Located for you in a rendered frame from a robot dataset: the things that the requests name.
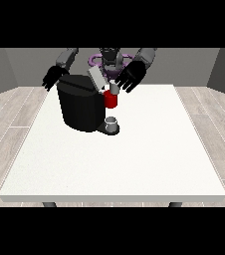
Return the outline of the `small grey cup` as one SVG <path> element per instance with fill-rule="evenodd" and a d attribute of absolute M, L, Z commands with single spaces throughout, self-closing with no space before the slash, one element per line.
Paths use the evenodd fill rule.
<path fill-rule="evenodd" d="M 105 119 L 105 124 L 106 124 L 106 130 L 108 132 L 116 131 L 116 129 L 117 129 L 117 120 L 116 120 L 115 117 L 107 117 Z"/>

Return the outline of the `red pod holder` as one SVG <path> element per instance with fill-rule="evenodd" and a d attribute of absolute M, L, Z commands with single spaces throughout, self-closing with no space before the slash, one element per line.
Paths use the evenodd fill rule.
<path fill-rule="evenodd" d="M 104 91 L 105 107 L 113 109 L 117 106 L 117 95 L 113 95 L 110 90 Z"/>

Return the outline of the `pale grey machine lid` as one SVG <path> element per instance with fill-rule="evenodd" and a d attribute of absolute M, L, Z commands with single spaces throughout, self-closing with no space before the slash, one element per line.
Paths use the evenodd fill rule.
<path fill-rule="evenodd" d="M 106 80 L 98 66 L 93 66 L 87 70 L 97 91 L 100 91 L 106 84 Z"/>

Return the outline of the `black coffee machine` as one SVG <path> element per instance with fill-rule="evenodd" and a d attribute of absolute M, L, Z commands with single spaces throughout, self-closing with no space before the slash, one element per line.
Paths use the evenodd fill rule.
<path fill-rule="evenodd" d="M 109 131 L 105 96 L 96 90 L 89 76 L 66 74 L 59 79 L 57 91 L 67 126 L 84 132 L 100 131 L 107 135 L 119 133 L 119 125 Z"/>

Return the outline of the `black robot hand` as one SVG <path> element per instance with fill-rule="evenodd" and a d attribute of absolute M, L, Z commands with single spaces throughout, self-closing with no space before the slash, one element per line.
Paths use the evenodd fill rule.
<path fill-rule="evenodd" d="M 144 78 L 145 64 L 142 61 L 130 62 L 114 80 L 119 88 L 130 93 Z"/>
<path fill-rule="evenodd" d="M 51 88 L 59 81 L 59 79 L 66 75 L 68 71 L 65 68 L 60 66 L 52 66 L 46 76 L 43 78 L 42 86 L 47 90 L 50 91 Z"/>

